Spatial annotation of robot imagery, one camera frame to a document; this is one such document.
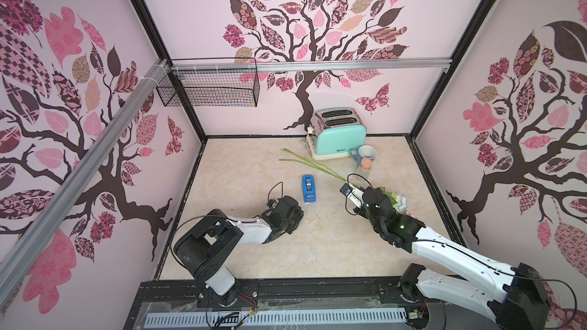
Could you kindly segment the artificial flower bouquet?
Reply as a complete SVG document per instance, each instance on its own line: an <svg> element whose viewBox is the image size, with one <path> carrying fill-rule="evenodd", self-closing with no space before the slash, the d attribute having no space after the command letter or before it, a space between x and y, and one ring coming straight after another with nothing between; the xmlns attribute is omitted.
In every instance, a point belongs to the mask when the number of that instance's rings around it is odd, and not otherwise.
<svg viewBox="0 0 587 330"><path fill-rule="evenodd" d="M381 194L383 196L386 196L387 199L391 202L391 206L393 207L395 212L397 212L398 214L404 214L408 210L408 198L401 192L387 191L382 186L375 188L368 180L362 179L362 177L360 177L357 174L349 174L347 177L343 177L342 175L338 174L336 171L332 170L330 167L323 163L319 163L314 160L302 157L301 155L296 154L293 151L288 150L287 148L282 148L281 150L285 153L293 155L294 159L280 159L280 161L301 163L302 165L308 166L324 174L328 174L332 177L335 177L336 179L341 180L344 183L351 183L352 185L359 187L363 190L363 202L365 202L364 194L367 189L373 189L374 191L380 190ZM353 213L351 213L350 211L347 212L350 215L358 215L360 210L361 209L356 209L356 212Z"/></svg>

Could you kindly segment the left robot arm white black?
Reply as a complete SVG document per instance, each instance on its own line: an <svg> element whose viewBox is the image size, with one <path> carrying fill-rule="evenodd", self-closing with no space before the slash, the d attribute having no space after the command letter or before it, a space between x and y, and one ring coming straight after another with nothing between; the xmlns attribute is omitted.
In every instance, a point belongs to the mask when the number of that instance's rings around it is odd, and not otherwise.
<svg viewBox="0 0 587 330"><path fill-rule="evenodd" d="M183 234L171 251L197 282L212 291L220 306L237 301L238 281L225 262L240 244L268 244L292 234L304 218L298 202L283 196L268 201L268 209L249 220L233 218L214 209Z"/></svg>

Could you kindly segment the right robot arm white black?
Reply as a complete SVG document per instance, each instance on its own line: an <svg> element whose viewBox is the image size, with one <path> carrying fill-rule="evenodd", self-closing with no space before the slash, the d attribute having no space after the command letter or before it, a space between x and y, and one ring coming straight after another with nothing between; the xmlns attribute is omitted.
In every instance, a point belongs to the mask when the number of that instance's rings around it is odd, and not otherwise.
<svg viewBox="0 0 587 330"><path fill-rule="evenodd" d="M438 299L478 313L501 329L543 329L550 301L541 275L531 266L495 261L455 243L405 214L381 189L350 185L345 192L355 213L392 246L433 261L453 275L411 264L398 284L408 302Z"/></svg>

